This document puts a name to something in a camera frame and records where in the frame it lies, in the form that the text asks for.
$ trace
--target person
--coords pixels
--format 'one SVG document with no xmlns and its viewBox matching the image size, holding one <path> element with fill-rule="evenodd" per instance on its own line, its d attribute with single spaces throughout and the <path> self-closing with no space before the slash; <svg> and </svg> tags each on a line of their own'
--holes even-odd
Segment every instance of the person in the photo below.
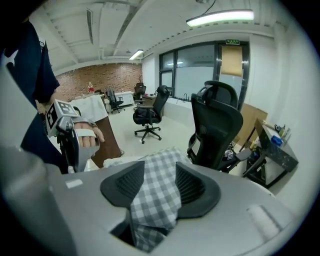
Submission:
<svg viewBox="0 0 320 256">
<path fill-rule="evenodd" d="M 38 37 L 37 32 L 29 19 L 25 20 L 7 38 L 3 52 L 7 58 L 13 58 L 13 62 L 7 64 L 15 82 L 36 108 L 36 100 L 46 109 L 57 100 L 66 101 L 63 95 L 56 91 L 59 87 L 49 61 L 48 47 L 44 40 Z M 97 127 L 91 127 L 88 123 L 75 124 L 75 129 L 93 130 L 101 142 L 104 136 Z M 79 137 L 81 147 L 95 145 L 94 137 Z M 61 153 L 53 146 L 45 132 L 42 119 L 37 113 L 29 126 L 21 147 L 39 156 L 45 163 L 56 165 L 62 174 L 68 173 L 68 164 Z"/>
</svg>

